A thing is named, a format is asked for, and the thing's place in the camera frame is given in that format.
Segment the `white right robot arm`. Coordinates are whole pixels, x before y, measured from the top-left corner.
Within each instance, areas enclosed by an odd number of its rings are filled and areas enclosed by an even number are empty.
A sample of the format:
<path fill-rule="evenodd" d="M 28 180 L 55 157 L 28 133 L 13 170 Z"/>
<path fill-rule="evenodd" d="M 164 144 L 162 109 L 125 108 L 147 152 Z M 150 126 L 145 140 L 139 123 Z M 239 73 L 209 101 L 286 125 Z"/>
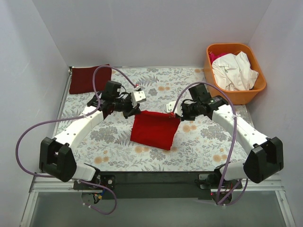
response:
<path fill-rule="evenodd" d="M 247 153 L 244 162 L 225 164 L 214 170 L 214 182 L 220 188 L 227 187 L 232 180 L 249 179 L 254 183 L 278 173 L 284 168 L 283 143 L 278 137 L 268 137 L 257 131 L 240 116 L 227 95 L 211 96 L 204 82 L 194 82 L 184 90 L 189 91 L 189 103 L 180 101 L 167 105 L 167 111 L 181 121 L 193 121 L 203 115 L 223 127 L 232 137 L 231 145 L 237 142 Z"/>

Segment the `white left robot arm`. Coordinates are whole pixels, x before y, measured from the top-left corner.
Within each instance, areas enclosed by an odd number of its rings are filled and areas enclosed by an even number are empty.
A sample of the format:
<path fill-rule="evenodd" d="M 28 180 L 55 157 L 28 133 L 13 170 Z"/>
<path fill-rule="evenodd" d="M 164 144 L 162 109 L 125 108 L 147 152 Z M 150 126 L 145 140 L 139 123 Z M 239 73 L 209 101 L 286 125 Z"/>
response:
<path fill-rule="evenodd" d="M 100 186 L 98 169 L 75 161 L 73 152 L 83 139 L 112 112 L 122 112 L 124 118 L 139 114 L 140 103 L 146 95 L 139 86 L 121 92 L 121 83 L 108 81 L 104 90 L 97 92 L 81 115 L 54 138 L 44 138 L 40 146 L 39 168 L 62 182 L 84 180 L 90 189 Z"/>

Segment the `bright red t shirt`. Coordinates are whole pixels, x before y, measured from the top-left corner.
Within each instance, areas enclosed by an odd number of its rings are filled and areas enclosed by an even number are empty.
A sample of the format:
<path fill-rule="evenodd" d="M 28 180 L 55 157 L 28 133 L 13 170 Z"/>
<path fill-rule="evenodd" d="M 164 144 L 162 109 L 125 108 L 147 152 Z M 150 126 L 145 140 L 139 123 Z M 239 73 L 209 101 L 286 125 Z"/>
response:
<path fill-rule="evenodd" d="M 170 150 L 179 124 L 170 114 L 142 111 L 134 118 L 130 141 Z"/>

